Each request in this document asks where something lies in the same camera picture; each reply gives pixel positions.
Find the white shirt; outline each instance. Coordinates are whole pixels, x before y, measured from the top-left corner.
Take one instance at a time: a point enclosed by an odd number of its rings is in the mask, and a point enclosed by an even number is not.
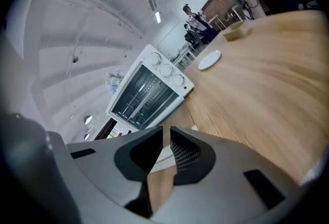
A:
[[[199,21],[197,21],[194,17],[189,16],[189,20],[188,20],[189,24],[193,27],[196,28],[200,31],[205,31],[207,28],[202,25]]]

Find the ceiling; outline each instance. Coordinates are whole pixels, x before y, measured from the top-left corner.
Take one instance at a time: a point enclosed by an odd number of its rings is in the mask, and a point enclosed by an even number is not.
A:
[[[171,0],[156,1],[163,24]],[[161,24],[148,0],[50,0],[41,28],[39,109],[66,143],[83,141],[86,115],[93,116],[90,135],[106,122],[105,75],[127,71]]]

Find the oven control knob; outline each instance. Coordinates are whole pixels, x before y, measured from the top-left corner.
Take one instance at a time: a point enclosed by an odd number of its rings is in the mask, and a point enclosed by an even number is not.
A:
[[[176,87],[180,87],[184,84],[185,79],[182,75],[177,74],[173,77],[173,85],[175,85]]]
[[[164,64],[161,68],[160,68],[160,74],[165,77],[168,78],[173,74],[173,67],[171,67],[169,64]]]
[[[148,62],[151,65],[158,65],[161,63],[161,56],[156,52],[152,52],[148,57]]]

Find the flower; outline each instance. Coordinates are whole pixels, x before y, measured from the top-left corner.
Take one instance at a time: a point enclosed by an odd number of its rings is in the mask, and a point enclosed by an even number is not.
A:
[[[109,73],[106,75],[105,79],[105,90],[110,95],[114,95],[116,90],[118,89],[120,83],[124,78],[122,70],[115,70],[114,73]]]

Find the fluorescent light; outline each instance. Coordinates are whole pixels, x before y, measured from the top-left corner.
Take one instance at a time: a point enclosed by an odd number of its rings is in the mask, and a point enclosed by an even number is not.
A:
[[[157,12],[155,13],[155,17],[156,17],[156,21],[158,21],[158,23],[160,23],[160,22],[161,22],[161,18],[160,18],[160,13],[159,13],[159,11],[157,11]]]

